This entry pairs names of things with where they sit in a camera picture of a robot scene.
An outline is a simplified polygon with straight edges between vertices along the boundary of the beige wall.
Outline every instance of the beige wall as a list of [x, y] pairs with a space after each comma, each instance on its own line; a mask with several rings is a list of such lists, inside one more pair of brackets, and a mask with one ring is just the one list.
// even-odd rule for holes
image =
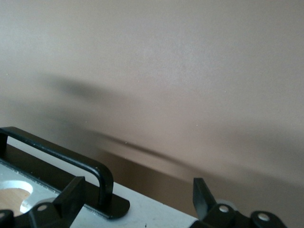
[[303, 87], [304, 1], [0, 2], [0, 125], [188, 213], [202, 176], [241, 212], [302, 226]]

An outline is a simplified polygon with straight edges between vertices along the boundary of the screw hole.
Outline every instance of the screw hole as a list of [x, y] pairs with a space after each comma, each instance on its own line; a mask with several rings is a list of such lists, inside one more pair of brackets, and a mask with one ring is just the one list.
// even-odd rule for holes
[[260, 220], [263, 220], [265, 222], [268, 222], [270, 220], [269, 216], [264, 213], [259, 213], [257, 216]]
[[219, 207], [219, 210], [220, 210], [221, 212], [227, 213], [227, 212], [229, 211], [229, 208], [228, 208], [227, 206], [225, 206], [225, 205], [221, 205], [221, 206]]
[[44, 211], [46, 208], [48, 208], [48, 206], [43, 204], [37, 208], [37, 211]]

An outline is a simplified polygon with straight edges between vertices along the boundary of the metal handle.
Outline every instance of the metal handle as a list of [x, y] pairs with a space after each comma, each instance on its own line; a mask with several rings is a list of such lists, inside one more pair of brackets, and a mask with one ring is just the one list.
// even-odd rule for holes
[[0, 128], [1, 151], [6, 149], [8, 136], [95, 175], [99, 181], [98, 204], [104, 205], [111, 201], [113, 176], [111, 171], [102, 163], [55, 145], [16, 127]]

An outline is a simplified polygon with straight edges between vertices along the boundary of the wooden surface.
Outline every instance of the wooden surface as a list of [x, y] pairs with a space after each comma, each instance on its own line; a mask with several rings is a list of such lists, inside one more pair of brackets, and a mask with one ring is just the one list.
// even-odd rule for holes
[[23, 189], [3, 189], [0, 190], [0, 209], [10, 209], [14, 216], [21, 215], [20, 205], [30, 193]]

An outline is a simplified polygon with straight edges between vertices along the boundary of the black handle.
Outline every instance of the black handle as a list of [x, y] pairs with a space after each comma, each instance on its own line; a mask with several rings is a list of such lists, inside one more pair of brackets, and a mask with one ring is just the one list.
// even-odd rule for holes
[[114, 180], [111, 171], [102, 163], [41, 139], [16, 127], [0, 128], [0, 147], [3, 149], [6, 148], [8, 136], [90, 172], [96, 176], [99, 181], [98, 204], [102, 205], [111, 200]]
[[96, 207], [94, 206], [94, 208], [101, 211], [107, 218], [119, 218], [128, 211], [130, 206], [129, 201], [112, 193], [114, 183], [113, 176], [111, 171], [102, 163], [53, 144], [16, 127], [0, 128], [0, 151], [6, 150], [8, 136], [95, 175], [99, 181], [99, 193], [98, 204]]

